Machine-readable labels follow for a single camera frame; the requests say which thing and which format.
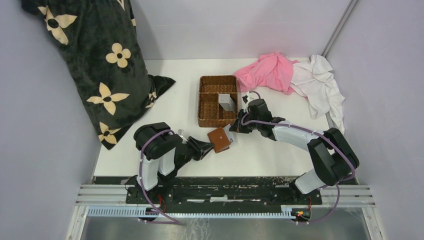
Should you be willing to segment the brown leather card holder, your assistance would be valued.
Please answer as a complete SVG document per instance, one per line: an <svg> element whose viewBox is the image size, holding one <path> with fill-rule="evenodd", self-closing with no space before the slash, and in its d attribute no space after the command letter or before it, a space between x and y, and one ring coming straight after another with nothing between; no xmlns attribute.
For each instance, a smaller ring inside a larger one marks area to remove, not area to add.
<svg viewBox="0 0 424 240"><path fill-rule="evenodd" d="M231 142L222 127L216 128L207 134L209 141L214 144L213 150L216 154L230 148Z"/></svg>

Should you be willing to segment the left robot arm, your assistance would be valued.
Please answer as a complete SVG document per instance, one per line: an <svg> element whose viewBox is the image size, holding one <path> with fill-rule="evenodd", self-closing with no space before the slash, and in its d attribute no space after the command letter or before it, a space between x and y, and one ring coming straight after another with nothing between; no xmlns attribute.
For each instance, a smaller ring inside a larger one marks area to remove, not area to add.
<svg viewBox="0 0 424 240"><path fill-rule="evenodd" d="M140 153L138 197L149 204L156 200L159 181L168 182L190 161L202 160L214 148L210 142L175 133L165 122L139 127L133 135Z"/></svg>

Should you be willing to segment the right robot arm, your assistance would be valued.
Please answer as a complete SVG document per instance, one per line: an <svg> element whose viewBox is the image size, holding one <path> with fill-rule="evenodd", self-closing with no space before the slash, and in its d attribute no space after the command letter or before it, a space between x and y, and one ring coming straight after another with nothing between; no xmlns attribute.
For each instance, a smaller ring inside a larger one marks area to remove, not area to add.
<svg viewBox="0 0 424 240"><path fill-rule="evenodd" d="M313 168L289 184L289 199L302 204L309 193L353 179L359 159L337 128L313 130L273 116L264 99L254 99L240 110L229 130L249 134L258 131L272 141L291 144L309 153Z"/></svg>

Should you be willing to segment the white credit card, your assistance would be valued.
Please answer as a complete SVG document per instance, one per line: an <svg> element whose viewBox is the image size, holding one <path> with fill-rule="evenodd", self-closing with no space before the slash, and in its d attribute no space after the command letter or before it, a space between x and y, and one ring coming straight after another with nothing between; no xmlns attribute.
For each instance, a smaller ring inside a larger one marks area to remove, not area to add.
<svg viewBox="0 0 424 240"><path fill-rule="evenodd" d="M230 128L231 128L231 125L228 124L225 127L223 127L223 130L224 130L230 144L232 144L235 141L235 136L234 136L234 133L230 131Z"/></svg>

